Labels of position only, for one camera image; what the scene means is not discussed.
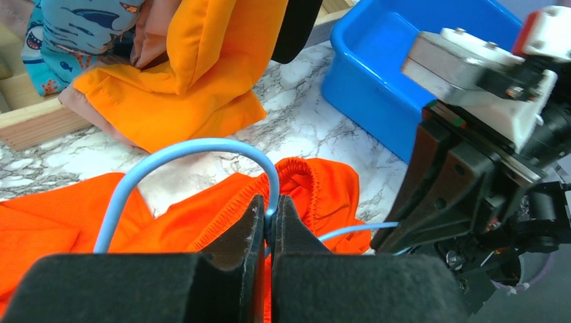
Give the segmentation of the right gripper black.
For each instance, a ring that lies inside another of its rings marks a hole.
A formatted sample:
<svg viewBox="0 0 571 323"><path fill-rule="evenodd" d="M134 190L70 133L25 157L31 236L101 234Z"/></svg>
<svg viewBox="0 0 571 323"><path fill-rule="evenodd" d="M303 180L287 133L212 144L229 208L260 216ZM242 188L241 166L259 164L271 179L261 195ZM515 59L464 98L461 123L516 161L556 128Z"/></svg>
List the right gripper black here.
<svg viewBox="0 0 571 323"><path fill-rule="evenodd" d="M470 314L498 287L523 289L520 256L570 242L569 184L545 167L570 153L570 109L548 108L522 152L458 107L427 106L376 252L435 256Z"/></svg>

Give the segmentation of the light blue wire hanger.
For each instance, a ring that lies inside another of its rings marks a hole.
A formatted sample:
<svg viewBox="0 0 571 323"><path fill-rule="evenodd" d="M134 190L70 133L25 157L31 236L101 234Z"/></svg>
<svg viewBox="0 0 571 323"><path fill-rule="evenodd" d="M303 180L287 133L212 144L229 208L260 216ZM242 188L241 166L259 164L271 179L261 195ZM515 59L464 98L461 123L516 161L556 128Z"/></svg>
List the light blue wire hanger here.
<svg viewBox="0 0 571 323"><path fill-rule="evenodd" d="M265 174L269 181L269 196L263 198L264 226L269 227L277 212L279 176L277 162L289 158L320 158L351 166L360 179L360 199L356 211L359 225L336 229L316 236L328 249L336 253L365 252L369 248L372 231L396 227L387 218L396 193L401 186L405 163L381 144L342 144L327 139L311 143L307 139L272 143L260 151L246 143L231 139L195 139L177 143L141 160L116 185L96 239L94 252L106 253L118 227L125 205L138 183L149 174L165 180L169 188L179 182L214 178L225 174L245 174L256 177Z"/></svg>

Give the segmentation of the red-orange shorts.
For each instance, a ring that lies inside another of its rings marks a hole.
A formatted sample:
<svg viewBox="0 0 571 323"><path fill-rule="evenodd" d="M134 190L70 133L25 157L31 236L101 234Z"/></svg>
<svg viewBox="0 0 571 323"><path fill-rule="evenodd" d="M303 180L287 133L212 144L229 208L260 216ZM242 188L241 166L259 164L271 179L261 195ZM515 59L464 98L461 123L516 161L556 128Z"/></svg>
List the red-orange shorts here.
<svg viewBox="0 0 571 323"><path fill-rule="evenodd" d="M316 236L359 225L360 179L349 165L320 158L276 164L279 192L289 196ZM108 173L83 182L1 203L1 311L25 272L55 253L90 252L111 195L122 178ZM253 197L269 196L265 174L232 174L153 217L138 190L129 197L111 252L196 252L235 224Z"/></svg>

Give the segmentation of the wooden clothes rack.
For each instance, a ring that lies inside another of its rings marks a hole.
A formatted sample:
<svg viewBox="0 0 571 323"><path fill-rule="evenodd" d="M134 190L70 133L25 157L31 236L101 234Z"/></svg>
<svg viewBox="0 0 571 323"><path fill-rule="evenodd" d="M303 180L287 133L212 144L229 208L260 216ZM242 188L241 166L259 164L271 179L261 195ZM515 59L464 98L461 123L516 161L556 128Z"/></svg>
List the wooden clothes rack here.
<svg viewBox="0 0 571 323"><path fill-rule="evenodd" d="M335 22L355 1L323 1L303 49L329 39ZM1 142L19 151L90 126L61 105L57 95L39 96L20 58L30 1L1 2Z"/></svg>

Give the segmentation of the pink beige shorts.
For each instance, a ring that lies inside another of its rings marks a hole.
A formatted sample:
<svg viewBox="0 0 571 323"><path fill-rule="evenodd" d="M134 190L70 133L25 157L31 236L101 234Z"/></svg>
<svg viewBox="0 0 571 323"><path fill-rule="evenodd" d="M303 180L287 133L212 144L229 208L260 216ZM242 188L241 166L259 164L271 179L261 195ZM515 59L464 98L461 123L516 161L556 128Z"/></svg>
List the pink beige shorts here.
<svg viewBox="0 0 571 323"><path fill-rule="evenodd" d="M142 3L141 12L134 27L132 45L125 47L116 45L111 55L101 57L81 74L105 65L130 64L138 69L145 69L167 61L166 33L180 1L142 1ZM120 134L109 121L95 110L94 105L88 101L86 95L73 88L72 83L62 92L56 94L60 102L104 132L112 135L116 140L130 147L135 147L136 145L132 141Z"/></svg>

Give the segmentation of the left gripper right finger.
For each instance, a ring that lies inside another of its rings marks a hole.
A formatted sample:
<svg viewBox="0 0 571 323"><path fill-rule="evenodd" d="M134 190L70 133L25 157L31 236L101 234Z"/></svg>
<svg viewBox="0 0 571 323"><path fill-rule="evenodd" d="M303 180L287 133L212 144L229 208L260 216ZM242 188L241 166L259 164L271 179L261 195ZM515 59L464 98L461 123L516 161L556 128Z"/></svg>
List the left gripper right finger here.
<svg viewBox="0 0 571 323"><path fill-rule="evenodd" d="M273 322L467 322L450 271L427 255L332 253L282 196L271 223Z"/></svg>

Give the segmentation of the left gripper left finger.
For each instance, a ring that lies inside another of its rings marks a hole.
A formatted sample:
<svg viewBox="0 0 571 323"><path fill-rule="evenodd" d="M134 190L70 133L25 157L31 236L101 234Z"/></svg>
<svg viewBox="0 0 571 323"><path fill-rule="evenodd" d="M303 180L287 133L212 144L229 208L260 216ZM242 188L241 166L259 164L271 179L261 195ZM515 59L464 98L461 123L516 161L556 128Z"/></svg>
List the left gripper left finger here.
<svg viewBox="0 0 571 323"><path fill-rule="evenodd" d="M4 322L262 322L264 202L198 253L55 254L24 275Z"/></svg>

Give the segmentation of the blue shark print shorts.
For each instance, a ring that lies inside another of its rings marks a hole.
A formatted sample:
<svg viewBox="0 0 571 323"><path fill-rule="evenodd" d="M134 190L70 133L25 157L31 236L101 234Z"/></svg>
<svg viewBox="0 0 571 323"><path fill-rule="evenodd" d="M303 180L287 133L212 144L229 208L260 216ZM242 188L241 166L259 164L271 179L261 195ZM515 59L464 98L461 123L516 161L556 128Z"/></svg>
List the blue shark print shorts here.
<svg viewBox="0 0 571 323"><path fill-rule="evenodd" d="M40 96L62 92L114 47L131 46L142 1L35 1L21 58Z"/></svg>

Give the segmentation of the black shorts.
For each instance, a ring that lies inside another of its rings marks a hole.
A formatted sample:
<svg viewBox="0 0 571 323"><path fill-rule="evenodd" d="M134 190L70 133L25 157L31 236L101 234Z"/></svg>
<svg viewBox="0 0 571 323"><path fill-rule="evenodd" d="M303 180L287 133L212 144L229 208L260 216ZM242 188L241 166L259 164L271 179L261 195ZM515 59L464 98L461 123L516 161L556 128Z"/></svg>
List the black shorts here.
<svg viewBox="0 0 571 323"><path fill-rule="evenodd" d="M306 45L318 17L322 0L289 0L271 60L293 61Z"/></svg>

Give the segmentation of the orange shorts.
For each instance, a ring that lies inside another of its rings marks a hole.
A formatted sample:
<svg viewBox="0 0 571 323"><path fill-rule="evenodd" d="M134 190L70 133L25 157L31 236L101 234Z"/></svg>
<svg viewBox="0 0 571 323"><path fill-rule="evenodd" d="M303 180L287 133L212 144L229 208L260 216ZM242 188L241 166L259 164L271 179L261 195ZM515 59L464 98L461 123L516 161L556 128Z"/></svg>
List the orange shorts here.
<svg viewBox="0 0 571 323"><path fill-rule="evenodd" d="M183 1L166 35L168 61L138 70L98 67L73 87L129 145L153 153L189 139L226 137L266 116L253 91L286 1Z"/></svg>

